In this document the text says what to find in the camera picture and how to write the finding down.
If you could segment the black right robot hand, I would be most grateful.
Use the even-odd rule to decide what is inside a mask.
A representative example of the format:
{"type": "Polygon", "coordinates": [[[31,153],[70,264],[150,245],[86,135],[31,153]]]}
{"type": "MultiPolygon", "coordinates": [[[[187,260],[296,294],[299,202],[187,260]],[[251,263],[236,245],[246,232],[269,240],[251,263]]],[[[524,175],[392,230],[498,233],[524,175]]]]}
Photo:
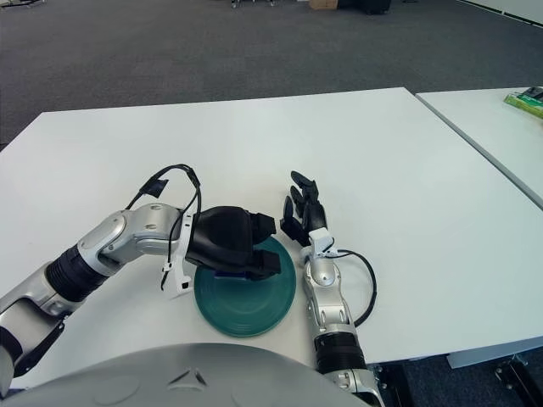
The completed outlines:
{"type": "Polygon", "coordinates": [[[314,180],[292,170],[294,186],[283,204],[283,217],[279,221],[281,230],[301,247],[308,247],[311,231],[327,228],[325,209],[319,201],[319,191],[314,180]]]}

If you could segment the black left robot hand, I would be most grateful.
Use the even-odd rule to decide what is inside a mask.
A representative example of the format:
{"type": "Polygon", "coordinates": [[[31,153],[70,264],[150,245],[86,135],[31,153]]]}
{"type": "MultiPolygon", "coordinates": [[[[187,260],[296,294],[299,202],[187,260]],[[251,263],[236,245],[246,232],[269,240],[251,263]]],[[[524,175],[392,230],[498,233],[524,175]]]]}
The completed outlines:
{"type": "Polygon", "coordinates": [[[256,246],[276,233],[269,215],[234,206],[213,207],[195,220],[185,260],[220,276],[266,280],[281,273],[280,257],[256,246]]]}

